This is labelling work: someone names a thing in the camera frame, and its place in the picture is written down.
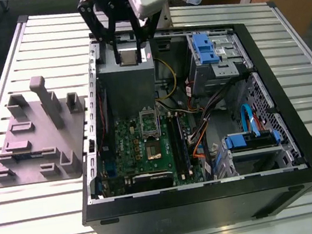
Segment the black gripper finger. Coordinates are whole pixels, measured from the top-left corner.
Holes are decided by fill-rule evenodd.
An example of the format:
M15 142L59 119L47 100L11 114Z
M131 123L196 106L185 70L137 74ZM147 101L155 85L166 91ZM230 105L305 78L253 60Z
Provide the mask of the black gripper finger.
M79 0L77 7L78 12L82 16L86 25L88 25L88 28L96 40L112 46L116 63L121 64L115 37L115 20L112 17L108 17L108 28L104 27L94 12L94 4L94 0Z
M137 63L141 63L142 62L141 44L154 37L159 22L159 18L161 16L161 11L158 11L151 17L148 17L144 26L139 25L139 20L137 19L132 9L128 9L127 13L128 19L131 23L136 39L136 54L137 54L136 61Z

